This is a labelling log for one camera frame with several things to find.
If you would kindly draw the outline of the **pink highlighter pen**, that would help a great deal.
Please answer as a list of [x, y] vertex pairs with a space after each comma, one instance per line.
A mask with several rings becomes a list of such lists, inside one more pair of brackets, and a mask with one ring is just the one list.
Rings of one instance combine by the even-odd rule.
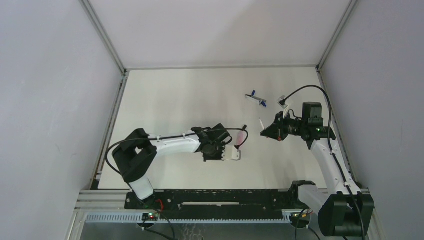
[[235, 143], [234, 147], [236, 149], [239, 149], [244, 144], [244, 142], [246, 141], [248, 135], [249, 134], [245, 130], [239, 131], [238, 134], [237, 134], [236, 143]]

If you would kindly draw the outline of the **grey pen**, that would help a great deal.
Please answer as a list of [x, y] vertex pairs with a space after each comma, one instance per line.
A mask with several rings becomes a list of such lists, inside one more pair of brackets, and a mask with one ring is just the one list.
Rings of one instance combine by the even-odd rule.
[[253, 101], [254, 103], [256, 103], [256, 104], [258, 104], [257, 102], [255, 102], [255, 100], [254, 99], [262, 99], [262, 98], [259, 98], [259, 97], [256, 97], [256, 96], [252, 96], [252, 95], [248, 95], [248, 94], [246, 94], [245, 95], [245, 98], [247, 99], [247, 100], [249, 100], [249, 101]]

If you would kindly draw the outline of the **white pen blue end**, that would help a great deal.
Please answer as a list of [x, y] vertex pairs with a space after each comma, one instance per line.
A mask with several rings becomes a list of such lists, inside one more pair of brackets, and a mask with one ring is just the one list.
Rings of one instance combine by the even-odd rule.
[[255, 102], [257, 102], [260, 106], [266, 108], [267, 107], [267, 101], [263, 99], [256, 99], [254, 98]]

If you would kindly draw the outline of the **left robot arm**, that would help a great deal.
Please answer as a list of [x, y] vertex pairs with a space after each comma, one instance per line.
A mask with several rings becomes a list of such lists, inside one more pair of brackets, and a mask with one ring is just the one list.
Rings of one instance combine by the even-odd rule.
[[226, 140], [230, 138], [222, 124], [213, 128], [193, 127], [187, 132], [166, 136], [154, 136], [139, 128], [117, 144], [112, 157], [124, 182], [139, 200], [145, 200], [154, 194], [146, 176], [154, 159], [179, 153], [201, 153], [204, 161], [239, 160], [238, 149]]

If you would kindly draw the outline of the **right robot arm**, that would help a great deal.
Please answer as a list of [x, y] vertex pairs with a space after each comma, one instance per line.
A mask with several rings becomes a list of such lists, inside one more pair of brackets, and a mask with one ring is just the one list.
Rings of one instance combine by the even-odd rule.
[[274, 122], [260, 132], [260, 136], [283, 141], [297, 136], [318, 162], [327, 186], [327, 193], [318, 190], [313, 182], [294, 181], [295, 197], [318, 217], [321, 233], [326, 237], [365, 238], [373, 216], [375, 203], [371, 195], [363, 194], [353, 180], [333, 130], [324, 126], [322, 105], [305, 102], [302, 116], [292, 118], [283, 111]]

